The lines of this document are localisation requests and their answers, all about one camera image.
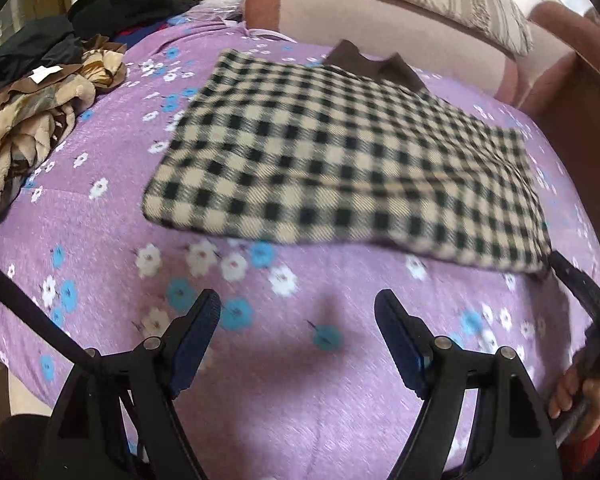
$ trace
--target hand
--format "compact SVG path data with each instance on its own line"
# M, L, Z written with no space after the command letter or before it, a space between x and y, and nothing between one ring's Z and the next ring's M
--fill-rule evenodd
M568 412L573 405L573 396L581 387L576 364L582 358L582 350L573 356L573 364L564 373L555 387L549 401L549 416L557 418L561 412ZM579 425L567 439L567 442L579 442L589 438L600 426L600 379L586 379L582 383L582 395L589 401L589 409Z

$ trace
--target checkered pattern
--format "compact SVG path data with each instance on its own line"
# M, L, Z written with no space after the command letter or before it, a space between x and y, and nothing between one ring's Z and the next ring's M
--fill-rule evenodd
M146 188L150 221L283 244L394 242L500 270L550 243L520 134L427 91L224 52Z

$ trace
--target silver bolt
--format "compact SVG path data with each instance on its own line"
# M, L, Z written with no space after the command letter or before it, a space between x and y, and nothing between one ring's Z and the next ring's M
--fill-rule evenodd
M148 337L144 340L142 346L144 346L144 348L146 348L147 350L155 350L156 348L160 347L161 343L162 339L160 339L159 337Z
M453 343L448 337L440 336L433 340L433 344L441 350L449 350Z
M507 359L513 359L516 356L516 351L510 346L503 346L500 349L500 353L503 357L506 357Z

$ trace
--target floral bedsheet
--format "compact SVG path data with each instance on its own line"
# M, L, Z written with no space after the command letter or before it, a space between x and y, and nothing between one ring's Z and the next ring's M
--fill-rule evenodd
M374 321L391 288L432 332L464 348L516 349L539 387L584 340L587 316L555 278L536 280L366 244L274 246L147 222L140 203L174 126L236 48L289 63L327 47L183 23L130 49L127 81L79 118L0 225L0 268L83 347L128 350L161 334L205 287L224 303L176 409L210 478L368 480L391 470L420 409ZM600 247L574 186L529 118L420 71L430 90L489 124L520 128L554 248L600 284ZM52 404L67 361L0 305L0 358ZM449 465L462 459L469 395Z

